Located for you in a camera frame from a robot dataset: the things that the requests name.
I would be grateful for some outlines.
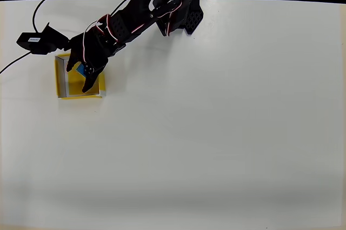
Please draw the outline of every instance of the robotic arm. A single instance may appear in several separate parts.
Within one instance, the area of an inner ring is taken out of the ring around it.
[[[199,0],[154,0],[152,11],[150,2],[130,0],[123,10],[101,17],[90,24],[95,24],[90,30],[70,40],[48,23],[41,33],[22,33],[17,44],[38,55],[46,55],[57,48],[71,50],[67,71],[77,62],[84,65],[86,79],[82,91],[87,92],[107,65],[108,58],[154,23],[163,36],[169,36],[178,28],[191,35],[203,19]]]

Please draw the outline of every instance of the cardboard box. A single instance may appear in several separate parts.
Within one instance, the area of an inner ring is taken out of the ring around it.
[[[78,62],[73,69],[66,72],[70,54],[55,57],[56,92],[59,99],[103,98],[106,95],[104,73],[100,73],[93,87],[86,93],[82,92],[85,82],[83,64]]]

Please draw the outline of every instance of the white surface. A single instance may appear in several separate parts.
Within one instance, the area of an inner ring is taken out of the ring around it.
[[[51,0],[37,27],[83,31],[121,0]],[[38,1],[5,2],[2,66]],[[152,26],[110,59],[105,99],[58,100],[54,55],[2,75],[6,224],[71,229],[340,225],[336,4],[202,0],[195,34]]]

